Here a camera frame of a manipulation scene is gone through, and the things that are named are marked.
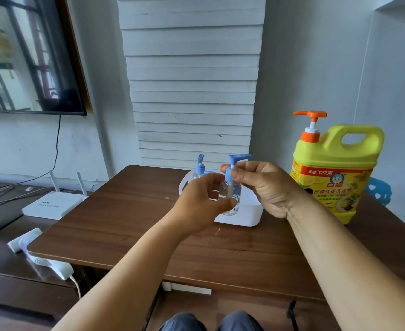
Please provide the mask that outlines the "person's right forearm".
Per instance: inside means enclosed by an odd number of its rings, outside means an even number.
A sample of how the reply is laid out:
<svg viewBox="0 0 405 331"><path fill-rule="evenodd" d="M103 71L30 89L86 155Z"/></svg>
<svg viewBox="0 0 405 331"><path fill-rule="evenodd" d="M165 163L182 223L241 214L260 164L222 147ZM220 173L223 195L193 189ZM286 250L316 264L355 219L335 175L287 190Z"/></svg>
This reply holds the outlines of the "person's right forearm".
<svg viewBox="0 0 405 331"><path fill-rule="evenodd" d="M301 190L287 219L342 331L405 331L405 282Z"/></svg>

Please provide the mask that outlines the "white plastic container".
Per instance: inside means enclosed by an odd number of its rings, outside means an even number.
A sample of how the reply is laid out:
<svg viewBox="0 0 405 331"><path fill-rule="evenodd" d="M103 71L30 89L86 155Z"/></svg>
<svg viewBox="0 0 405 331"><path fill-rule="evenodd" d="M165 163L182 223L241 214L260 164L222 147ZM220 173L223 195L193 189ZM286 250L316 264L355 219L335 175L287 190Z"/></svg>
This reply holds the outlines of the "white plastic container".
<svg viewBox="0 0 405 331"><path fill-rule="evenodd" d="M228 214L220 214L216 217L215 222L245 227L256 226L260 222L263 206L253 191L237 184L234 186L233 197L239 201L234 208L236 213L233 214L230 211Z"/></svg>

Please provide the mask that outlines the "black flat television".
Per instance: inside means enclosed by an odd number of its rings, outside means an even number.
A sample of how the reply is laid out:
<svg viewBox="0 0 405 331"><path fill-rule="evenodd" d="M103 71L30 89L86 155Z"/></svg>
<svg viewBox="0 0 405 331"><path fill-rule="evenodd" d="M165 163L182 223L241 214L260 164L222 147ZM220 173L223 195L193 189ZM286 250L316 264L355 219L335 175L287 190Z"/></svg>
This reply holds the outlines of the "black flat television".
<svg viewBox="0 0 405 331"><path fill-rule="evenodd" d="M0 0L0 113L89 109L67 0Z"/></svg>

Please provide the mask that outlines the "yellow detergent jug, orange pump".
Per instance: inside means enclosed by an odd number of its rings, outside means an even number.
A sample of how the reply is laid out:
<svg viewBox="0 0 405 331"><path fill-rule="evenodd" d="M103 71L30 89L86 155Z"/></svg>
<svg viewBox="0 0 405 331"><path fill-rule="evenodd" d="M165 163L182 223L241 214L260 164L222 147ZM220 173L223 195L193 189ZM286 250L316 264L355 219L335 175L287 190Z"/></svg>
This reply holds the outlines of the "yellow detergent jug, orange pump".
<svg viewBox="0 0 405 331"><path fill-rule="evenodd" d="M356 214L382 151L381 128L364 124L337 124L325 133L316 126L325 111L295 111L308 116L293 153L290 176L317 201L347 225Z"/></svg>

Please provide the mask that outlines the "person's left leg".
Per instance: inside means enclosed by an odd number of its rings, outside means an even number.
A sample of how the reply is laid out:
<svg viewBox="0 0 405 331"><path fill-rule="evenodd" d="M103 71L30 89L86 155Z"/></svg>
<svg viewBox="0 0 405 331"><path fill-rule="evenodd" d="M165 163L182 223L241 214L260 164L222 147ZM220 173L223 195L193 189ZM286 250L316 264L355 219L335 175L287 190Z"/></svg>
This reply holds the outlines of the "person's left leg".
<svg viewBox="0 0 405 331"><path fill-rule="evenodd" d="M180 312L165 321L158 331L207 331L207 328L193 314Z"/></svg>

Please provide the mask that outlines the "white power strip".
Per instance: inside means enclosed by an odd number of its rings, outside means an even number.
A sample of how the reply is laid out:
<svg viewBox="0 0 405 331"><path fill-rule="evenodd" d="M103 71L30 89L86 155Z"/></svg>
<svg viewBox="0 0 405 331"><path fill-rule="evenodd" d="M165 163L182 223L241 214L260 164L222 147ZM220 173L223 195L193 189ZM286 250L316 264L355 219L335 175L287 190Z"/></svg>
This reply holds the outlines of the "white power strip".
<svg viewBox="0 0 405 331"><path fill-rule="evenodd" d="M74 274L74 269L70 263L33 256L28 251L29 244L31 244L42 233L43 232L40 228L34 228L19 237L12 239L7 243L7 246L14 253L23 252L34 264L50 268L62 280L71 279Z"/></svg>

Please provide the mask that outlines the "person's right leg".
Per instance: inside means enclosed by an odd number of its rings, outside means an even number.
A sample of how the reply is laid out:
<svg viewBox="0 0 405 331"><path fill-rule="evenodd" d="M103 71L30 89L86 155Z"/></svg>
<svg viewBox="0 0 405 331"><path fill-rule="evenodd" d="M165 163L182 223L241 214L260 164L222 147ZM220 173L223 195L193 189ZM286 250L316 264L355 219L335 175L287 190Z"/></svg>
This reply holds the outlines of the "person's right leg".
<svg viewBox="0 0 405 331"><path fill-rule="evenodd" d="M253 316L238 310L224 316L217 331L264 331L264 328Z"/></svg>

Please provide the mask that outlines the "stack of white foam boards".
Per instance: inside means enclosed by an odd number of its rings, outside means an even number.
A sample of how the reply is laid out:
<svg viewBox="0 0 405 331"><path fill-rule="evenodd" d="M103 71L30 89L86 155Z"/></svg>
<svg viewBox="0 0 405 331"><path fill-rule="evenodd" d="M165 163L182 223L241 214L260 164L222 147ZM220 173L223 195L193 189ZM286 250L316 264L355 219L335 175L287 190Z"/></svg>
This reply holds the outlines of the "stack of white foam boards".
<svg viewBox="0 0 405 331"><path fill-rule="evenodd" d="M116 0L144 166L247 154L266 0Z"/></svg>

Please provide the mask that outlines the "person's leg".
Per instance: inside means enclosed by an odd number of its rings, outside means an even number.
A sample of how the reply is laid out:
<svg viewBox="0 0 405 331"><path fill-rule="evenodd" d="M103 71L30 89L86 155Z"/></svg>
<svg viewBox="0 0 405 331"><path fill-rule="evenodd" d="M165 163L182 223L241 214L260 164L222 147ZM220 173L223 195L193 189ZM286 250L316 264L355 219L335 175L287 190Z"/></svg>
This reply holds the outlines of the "person's leg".
<svg viewBox="0 0 405 331"><path fill-rule="evenodd" d="M253 316L238 310L224 316L217 331L264 331L264 328Z"/></svg>
<svg viewBox="0 0 405 331"><path fill-rule="evenodd" d="M193 314L180 312L165 321L158 331L207 331L207 328Z"/></svg>

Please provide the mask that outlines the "clear bottle with blue pump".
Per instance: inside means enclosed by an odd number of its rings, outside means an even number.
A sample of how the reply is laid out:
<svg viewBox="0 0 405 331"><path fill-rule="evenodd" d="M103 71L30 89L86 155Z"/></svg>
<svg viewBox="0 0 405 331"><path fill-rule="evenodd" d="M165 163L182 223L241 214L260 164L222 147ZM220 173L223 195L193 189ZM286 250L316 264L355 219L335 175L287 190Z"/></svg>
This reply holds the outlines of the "clear bottle with blue pump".
<svg viewBox="0 0 405 331"><path fill-rule="evenodd" d="M206 170L203 160L204 160L204 155L199 154L197 157L196 167L194 169L192 179L198 179L205 174L214 173L213 171Z"/></svg>
<svg viewBox="0 0 405 331"><path fill-rule="evenodd" d="M230 166L226 169L225 179L220 184L220 189L218 191L218 196L220 199L232 199L236 201L235 207L232 210L224 212L223 215L233 216L238 213L239 203L240 203L240 194L242 186L240 183L237 183L231 177L231 170L235 168L236 164L239 161L249 160L252 158L250 154L233 154L229 155Z"/></svg>

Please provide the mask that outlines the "white router with antennas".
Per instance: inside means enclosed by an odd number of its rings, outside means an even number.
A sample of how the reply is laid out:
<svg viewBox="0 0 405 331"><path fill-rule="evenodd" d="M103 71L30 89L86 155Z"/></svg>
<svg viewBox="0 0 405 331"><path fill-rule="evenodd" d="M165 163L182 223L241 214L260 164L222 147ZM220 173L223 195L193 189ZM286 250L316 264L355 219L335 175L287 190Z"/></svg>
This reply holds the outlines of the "white router with antennas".
<svg viewBox="0 0 405 331"><path fill-rule="evenodd" d="M50 170L48 173L51 176L55 191L42 196L22 208L22 214L24 216L40 217L58 221L88 198L87 191L79 172L77 172L77 177L82 194L61 192L56 183L53 171Z"/></svg>

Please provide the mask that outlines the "black table leg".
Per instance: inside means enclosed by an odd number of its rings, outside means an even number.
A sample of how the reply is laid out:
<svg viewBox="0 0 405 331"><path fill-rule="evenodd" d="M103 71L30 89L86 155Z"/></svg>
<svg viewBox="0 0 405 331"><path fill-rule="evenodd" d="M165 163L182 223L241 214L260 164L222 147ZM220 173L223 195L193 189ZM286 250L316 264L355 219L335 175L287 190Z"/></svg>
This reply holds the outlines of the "black table leg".
<svg viewBox="0 0 405 331"><path fill-rule="evenodd" d="M295 306L296 306L297 301L296 300L292 300L288 306L287 312L286 312L286 316L287 318L290 320L291 324L292 324L292 328L293 331L299 331L298 328L298 324L296 321L296 316L295 316Z"/></svg>

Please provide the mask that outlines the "white block under table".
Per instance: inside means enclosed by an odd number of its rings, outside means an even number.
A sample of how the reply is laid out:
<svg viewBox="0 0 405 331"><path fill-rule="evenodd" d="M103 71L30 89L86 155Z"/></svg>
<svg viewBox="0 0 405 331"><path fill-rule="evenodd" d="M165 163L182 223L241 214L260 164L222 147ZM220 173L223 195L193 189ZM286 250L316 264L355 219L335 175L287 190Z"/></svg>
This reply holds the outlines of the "white block under table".
<svg viewBox="0 0 405 331"><path fill-rule="evenodd" d="M206 289L202 287L196 287L196 286L191 286L191 285L184 285L184 284L178 284L178 283L172 283L172 282L161 282L162 289L167 292L172 292L172 291L183 291L183 292L189 292L189 293L195 293L195 294L204 294L204 295L211 295L212 290L211 289Z"/></svg>

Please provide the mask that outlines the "person's right hand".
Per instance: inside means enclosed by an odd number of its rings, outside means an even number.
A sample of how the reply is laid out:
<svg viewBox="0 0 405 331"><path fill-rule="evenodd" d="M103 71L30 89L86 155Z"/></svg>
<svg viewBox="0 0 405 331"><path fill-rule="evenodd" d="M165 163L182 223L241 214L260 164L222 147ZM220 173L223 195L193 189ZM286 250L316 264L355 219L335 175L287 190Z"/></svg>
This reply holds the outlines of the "person's right hand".
<svg viewBox="0 0 405 331"><path fill-rule="evenodd" d="M231 168L232 179L249 188L263 208L276 218L287 218L306 192L282 168L264 161L241 161Z"/></svg>

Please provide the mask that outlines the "person's left hand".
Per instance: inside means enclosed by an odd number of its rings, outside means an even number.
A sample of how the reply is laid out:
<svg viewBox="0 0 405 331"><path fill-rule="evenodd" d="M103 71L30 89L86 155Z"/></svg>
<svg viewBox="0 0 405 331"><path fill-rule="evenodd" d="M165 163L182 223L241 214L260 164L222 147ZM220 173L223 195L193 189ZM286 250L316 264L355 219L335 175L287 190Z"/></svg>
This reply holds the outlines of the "person's left hand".
<svg viewBox="0 0 405 331"><path fill-rule="evenodd" d="M171 211L166 215L180 236L197 234L210 226L220 214L209 211L209 200L217 200L220 184L224 176L220 173L208 173L192 180L182 191Z"/></svg>

